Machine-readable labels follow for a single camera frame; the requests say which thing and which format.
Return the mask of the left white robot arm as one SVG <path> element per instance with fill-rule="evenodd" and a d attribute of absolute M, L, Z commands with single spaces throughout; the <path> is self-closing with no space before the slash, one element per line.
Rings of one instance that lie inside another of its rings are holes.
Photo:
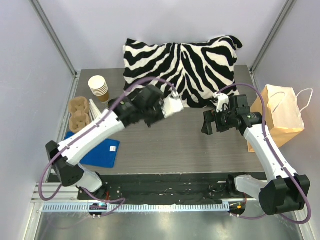
<path fill-rule="evenodd" d="M 80 165 L 80 161 L 108 137 L 130 125 L 144 121 L 148 127 L 165 118 L 166 98 L 160 89 L 148 85 L 133 96 L 122 94 L 102 115 L 59 143 L 51 140 L 45 145 L 49 164 L 56 173 L 60 186 L 76 185 L 85 188 L 100 200 L 107 192 L 101 177 Z"/>

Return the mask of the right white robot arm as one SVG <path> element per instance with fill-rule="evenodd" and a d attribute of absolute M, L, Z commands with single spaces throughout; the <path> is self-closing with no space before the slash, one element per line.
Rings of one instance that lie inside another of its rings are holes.
<path fill-rule="evenodd" d="M 299 175 L 286 161 L 270 135 L 264 116 L 259 112 L 251 112 L 246 95 L 217 93 L 213 101 L 217 107 L 203 113 L 201 131 L 212 135 L 212 123 L 215 123 L 219 133 L 237 129 L 253 147 L 267 179 L 263 182 L 248 174 L 229 175 L 226 193 L 233 198 L 243 193 L 258 200 L 268 216 L 304 208 L 310 214 L 311 206 L 307 199 L 310 180 L 306 175 Z"/>

